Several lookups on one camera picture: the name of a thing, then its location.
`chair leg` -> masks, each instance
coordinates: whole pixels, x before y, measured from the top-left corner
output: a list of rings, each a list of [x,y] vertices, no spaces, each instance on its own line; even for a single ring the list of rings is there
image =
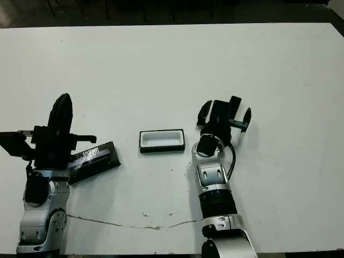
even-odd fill
[[[105,0],[105,14],[106,20],[110,20],[108,0]]]
[[[53,16],[56,16],[56,14],[55,14],[55,12],[54,12],[54,9],[53,9],[53,7],[52,7],[52,4],[50,3],[50,0],[47,0],[47,3],[48,3],[48,5],[49,5],[49,8],[50,8],[50,10],[51,10]]]
[[[77,5],[78,5],[79,8],[80,8],[80,12],[83,13],[83,12],[84,12],[84,9],[82,8],[81,0],[76,0],[76,2],[77,2]]]

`dark floor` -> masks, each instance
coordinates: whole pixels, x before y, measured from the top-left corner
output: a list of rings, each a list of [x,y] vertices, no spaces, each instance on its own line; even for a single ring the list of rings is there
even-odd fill
[[[15,14],[7,26],[330,22],[344,35],[344,21],[326,4],[293,1],[12,0]]]

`white table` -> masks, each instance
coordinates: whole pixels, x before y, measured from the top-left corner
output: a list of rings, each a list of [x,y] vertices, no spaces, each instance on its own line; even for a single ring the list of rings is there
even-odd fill
[[[199,253],[190,147],[201,106],[231,95],[238,118],[253,114],[241,140],[233,130],[231,186],[256,250],[344,247],[344,39],[332,25],[8,29],[0,58],[1,131],[46,125],[68,92],[71,131],[113,141],[123,163],[72,188],[68,214],[84,219],[69,218],[62,253]],[[183,154],[139,153],[139,131],[170,128],[184,129]],[[0,164],[0,253],[14,253],[26,163],[0,149]]]

